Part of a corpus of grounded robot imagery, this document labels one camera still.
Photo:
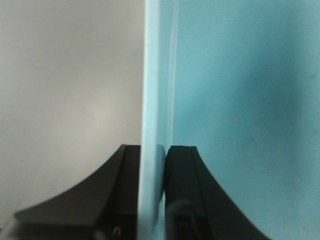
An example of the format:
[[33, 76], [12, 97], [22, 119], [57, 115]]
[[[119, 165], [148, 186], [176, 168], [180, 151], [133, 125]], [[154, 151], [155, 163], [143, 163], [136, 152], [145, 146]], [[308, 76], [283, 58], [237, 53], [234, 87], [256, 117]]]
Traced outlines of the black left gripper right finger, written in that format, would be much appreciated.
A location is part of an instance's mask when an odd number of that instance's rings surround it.
[[168, 240], [266, 240], [206, 167], [195, 146], [171, 146], [164, 169]]

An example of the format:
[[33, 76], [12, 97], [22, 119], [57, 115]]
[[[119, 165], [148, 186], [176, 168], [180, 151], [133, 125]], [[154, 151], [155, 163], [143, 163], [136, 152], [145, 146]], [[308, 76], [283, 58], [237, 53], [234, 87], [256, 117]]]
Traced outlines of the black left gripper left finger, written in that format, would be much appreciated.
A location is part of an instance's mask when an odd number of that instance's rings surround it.
[[2, 240], [135, 240], [139, 145], [122, 144], [65, 192], [14, 213]]

